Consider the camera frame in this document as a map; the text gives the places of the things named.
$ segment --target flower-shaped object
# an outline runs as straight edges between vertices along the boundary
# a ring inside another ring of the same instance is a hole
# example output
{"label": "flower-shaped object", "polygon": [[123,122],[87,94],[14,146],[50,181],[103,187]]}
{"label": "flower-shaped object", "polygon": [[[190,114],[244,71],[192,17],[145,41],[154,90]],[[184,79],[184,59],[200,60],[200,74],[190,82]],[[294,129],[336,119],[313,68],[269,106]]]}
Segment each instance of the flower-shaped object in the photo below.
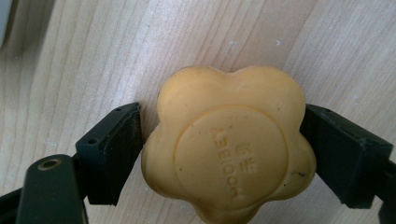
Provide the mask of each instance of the flower-shaped object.
{"label": "flower-shaped object", "polygon": [[299,132],[304,109],[302,89],[275,68],[181,69],[160,92],[143,175],[207,223],[246,223],[263,203],[311,182],[315,156]]}

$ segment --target dark object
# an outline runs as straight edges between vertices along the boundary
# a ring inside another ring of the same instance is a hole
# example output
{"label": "dark object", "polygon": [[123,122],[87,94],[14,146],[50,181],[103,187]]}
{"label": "dark object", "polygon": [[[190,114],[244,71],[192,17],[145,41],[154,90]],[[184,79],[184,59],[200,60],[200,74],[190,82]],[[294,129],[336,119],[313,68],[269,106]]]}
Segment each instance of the dark object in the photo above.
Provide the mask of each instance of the dark object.
{"label": "dark object", "polygon": [[142,147],[140,105],[114,109],[76,143],[73,158],[32,164],[23,188],[0,198],[0,223],[88,223],[82,200],[117,204]]}
{"label": "dark object", "polygon": [[396,213],[393,145],[329,109],[307,105],[301,133],[314,149],[317,173],[349,208],[370,208],[377,195]]}

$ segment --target yellow flower-shaped object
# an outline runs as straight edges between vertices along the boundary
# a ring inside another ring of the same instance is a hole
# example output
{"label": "yellow flower-shaped object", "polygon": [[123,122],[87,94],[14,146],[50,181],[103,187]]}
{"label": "yellow flower-shaped object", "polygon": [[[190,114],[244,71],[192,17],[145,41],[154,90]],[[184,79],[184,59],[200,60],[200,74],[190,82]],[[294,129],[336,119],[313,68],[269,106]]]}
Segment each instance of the yellow flower-shaped object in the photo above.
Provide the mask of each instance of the yellow flower-shaped object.
{"label": "yellow flower-shaped object", "polygon": [[314,176],[314,153],[299,132],[304,92],[282,71],[184,68],[165,82],[157,106],[143,175],[161,195],[192,203],[207,223],[246,223]]}

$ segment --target wooden table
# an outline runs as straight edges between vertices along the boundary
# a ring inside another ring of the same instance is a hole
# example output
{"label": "wooden table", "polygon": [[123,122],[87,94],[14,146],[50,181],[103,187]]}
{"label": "wooden table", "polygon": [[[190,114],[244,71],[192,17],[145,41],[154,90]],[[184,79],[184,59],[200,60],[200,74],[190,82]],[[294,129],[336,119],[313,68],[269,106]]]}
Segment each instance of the wooden table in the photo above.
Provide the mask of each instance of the wooden table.
{"label": "wooden table", "polygon": [[[143,106],[147,138],[163,82],[187,65],[281,68],[309,104],[396,144],[396,2],[392,0],[14,0],[0,51],[0,194],[27,167],[75,142],[111,109]],[[341,205],[316,176],[301,195],[265,204],[251,223],[378,223]],[[145,183],[140,159],[119,205],[88,205],[91,223],[202,223]]]}

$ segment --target embossed circle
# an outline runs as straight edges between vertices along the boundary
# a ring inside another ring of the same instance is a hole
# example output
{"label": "embossed circle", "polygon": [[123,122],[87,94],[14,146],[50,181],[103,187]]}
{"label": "embossed circle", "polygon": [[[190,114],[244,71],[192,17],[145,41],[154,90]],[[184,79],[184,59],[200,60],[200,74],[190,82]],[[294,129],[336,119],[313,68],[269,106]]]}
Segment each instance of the embossed circle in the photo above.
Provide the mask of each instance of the embossed circle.
{"label": "embossed circle", "polygon": [[270,195],[288,162],[278,126],[243,105],[219,106],[198,116],[180,135],[174,153],[189,201],[219,209],[246,207]]}

